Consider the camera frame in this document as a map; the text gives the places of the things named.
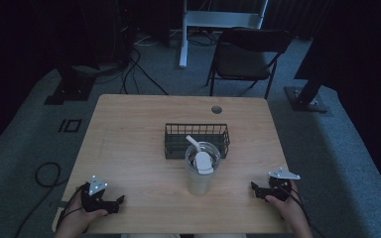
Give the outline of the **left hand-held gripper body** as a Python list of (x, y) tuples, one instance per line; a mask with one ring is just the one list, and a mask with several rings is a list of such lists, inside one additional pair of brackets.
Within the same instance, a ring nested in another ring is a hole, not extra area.
[(93, 175), (90, 181), (87, 181), (81, 187), (81, 204), (86, 212), (96, 211), (104, 209), (110, 210), (110, 207), (106, 201), (102, 199), (108, 183)]

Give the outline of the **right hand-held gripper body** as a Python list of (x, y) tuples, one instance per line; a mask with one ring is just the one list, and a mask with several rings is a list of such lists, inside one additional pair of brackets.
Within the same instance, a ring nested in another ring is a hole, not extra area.
[(269, 191), (268, 195), (272, 195), (281, 201), (285, 201), (292, 192), (291, 180), (299, 180), (301, 178), (300, 175), (283, 168), (268, 172), (268, 175), (269, 186), (262, 189), (267, 189)]

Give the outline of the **person's left hand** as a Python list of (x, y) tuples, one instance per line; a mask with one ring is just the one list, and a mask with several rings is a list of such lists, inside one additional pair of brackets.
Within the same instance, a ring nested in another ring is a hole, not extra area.
[(77, 196), (67, 210), (67, 216), (60, 223), (55, 238), (78, 238), (94, 220), (107, 215), (105, 209), (87, 212), (82, 208), (81, 198)]

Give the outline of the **person's right hand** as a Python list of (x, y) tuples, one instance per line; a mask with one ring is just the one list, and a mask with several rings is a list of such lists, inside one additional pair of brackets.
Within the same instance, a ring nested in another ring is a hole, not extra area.
[(281, 201), (272, 195), (267, 195), (266, 200), (279, 210), (284, 220), (289, 223), (296, 238), (314, 238), (306, 215), (300, 206), (298, 188), (293, 180), (291, 185), (293, 187), (292, 196), (294, 198), (289, 196), (286, 201)]

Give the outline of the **clear tumbler with white lid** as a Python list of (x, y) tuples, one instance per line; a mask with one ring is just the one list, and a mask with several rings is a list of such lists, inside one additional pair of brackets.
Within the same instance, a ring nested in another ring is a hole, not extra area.
[(206, 195), (211, 181), (220, 165), (219, 150), (209, 142), (199, 142), (191, 135), (186, 139), (190, 146), (185, 152), (188, 190), (192, 195)]

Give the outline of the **black stand with metal foot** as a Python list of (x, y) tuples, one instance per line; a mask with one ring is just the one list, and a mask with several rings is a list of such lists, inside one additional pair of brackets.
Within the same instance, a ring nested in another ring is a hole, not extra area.
[(318, 91), (326, 80), (326, 63), (323, 58), (323, 40), (313, 39), (312, 44), (299, 66), (295, 79), (305, 79), (304, 87), (285, 86), (284, 90), (294, 111), (326, 113)]

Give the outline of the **black stand base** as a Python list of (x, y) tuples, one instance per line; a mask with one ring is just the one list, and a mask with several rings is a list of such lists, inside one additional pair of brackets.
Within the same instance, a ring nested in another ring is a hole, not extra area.
[(95, 76), (78, 72), (71, 65), (57, 67), (61, 81), (45, 105), (63, 105), (66, 101), (87, 101), (96, 80)]

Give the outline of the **black folding chair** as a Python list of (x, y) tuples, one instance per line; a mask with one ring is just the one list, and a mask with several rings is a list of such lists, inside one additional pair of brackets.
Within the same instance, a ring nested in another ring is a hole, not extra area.
[(205, 84), (209, 95), (214, 83), (220, 80), (258, 81), (267, 80), (264, 98), (269, 96), (275, 76), (278, 58), (287, 50), (292, 40), (284, 30), (260, 30), (232, 28), (223, 31), (214, 50)]

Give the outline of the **white desk frame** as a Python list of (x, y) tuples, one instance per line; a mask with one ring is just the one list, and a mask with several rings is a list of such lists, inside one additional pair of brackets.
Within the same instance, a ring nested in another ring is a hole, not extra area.
[(191, 11), (188, 9), (188, 0), (184, 0), (183, 25), (182, 25), (182, 47), (180, 53), (179, 67), (186, 68), (188, 65), (188, 27), (203, 28), (233, 28), (243, 27), (250, 29), (261, 29), (269, 0), (261, 0), (258, 13), (235, 13), (235, 12), (211, 12)]

